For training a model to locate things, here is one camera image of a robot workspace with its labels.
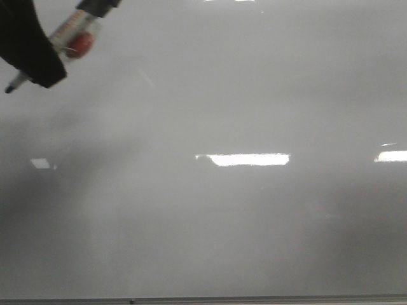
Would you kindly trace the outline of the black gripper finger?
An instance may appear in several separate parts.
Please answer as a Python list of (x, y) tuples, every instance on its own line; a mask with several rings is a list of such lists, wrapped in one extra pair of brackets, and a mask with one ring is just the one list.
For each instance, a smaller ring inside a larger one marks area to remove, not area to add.
[(44, 88), (67, 76), (33, 1), (1, 1), (1, 58)]
[(82, 0), (75, 8), (98, 18), (104, 18), (113, 8), (119, 7), (121, 2), (122, 0)]

